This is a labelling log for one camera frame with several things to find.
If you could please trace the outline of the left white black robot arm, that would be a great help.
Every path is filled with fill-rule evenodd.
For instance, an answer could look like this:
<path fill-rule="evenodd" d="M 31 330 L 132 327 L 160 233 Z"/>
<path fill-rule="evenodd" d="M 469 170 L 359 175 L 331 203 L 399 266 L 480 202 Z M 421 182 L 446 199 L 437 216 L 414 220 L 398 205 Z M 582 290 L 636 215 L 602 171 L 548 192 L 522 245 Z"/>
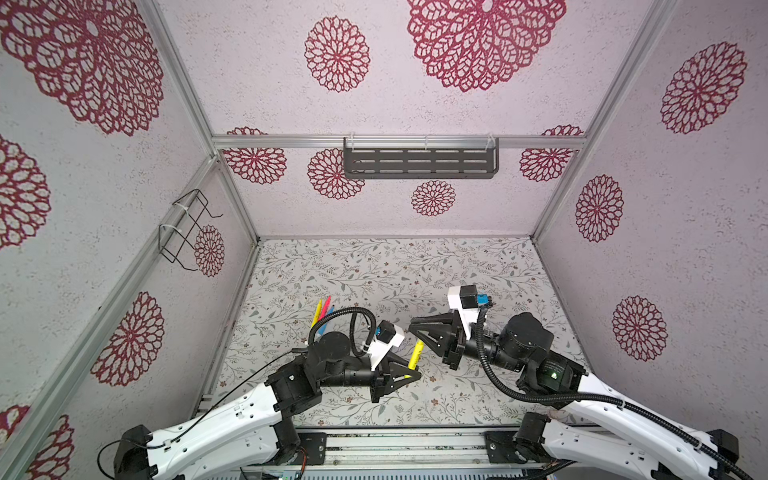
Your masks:
<path fill-rule="evenodd" d="M 113 460 L 117 479 L 211 479 L 237 467 L 292 461 L 301 443 L 293 423 L 322 401 L 325 387 L 366 387 L 372 402 L 419 380 L 407 360 L 386 350 L 357 357 L 350 339 L 331 332 L 265 382 L 202 416 L 150 431 L 127 430 Z"/>

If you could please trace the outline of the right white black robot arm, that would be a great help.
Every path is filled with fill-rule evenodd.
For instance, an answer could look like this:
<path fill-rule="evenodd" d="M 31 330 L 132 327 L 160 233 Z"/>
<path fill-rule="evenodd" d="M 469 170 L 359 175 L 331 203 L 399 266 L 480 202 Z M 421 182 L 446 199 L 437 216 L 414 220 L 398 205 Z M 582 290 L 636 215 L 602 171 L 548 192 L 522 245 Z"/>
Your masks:
<path fill-rule="evenodd" d="M 476 359 L 505 396 L 568 412 L 604 430 L 598 434 L 528 412 L 511 438 L 487 434 L 493 454 L 519 465 L 544 464 L 540 478 L 575 464 L 630 479 L 748 478 L 738 465 L 734 435 L 683 427 L 632 402 L 553 351 L 553 334 L 528 312 L 513 316 L 500 333 L 486 333 L 485 319 L 483 308 L 470 321 L 454 311 L 415 318 L 409 330 L 452 369 L 464 358 Z"/>

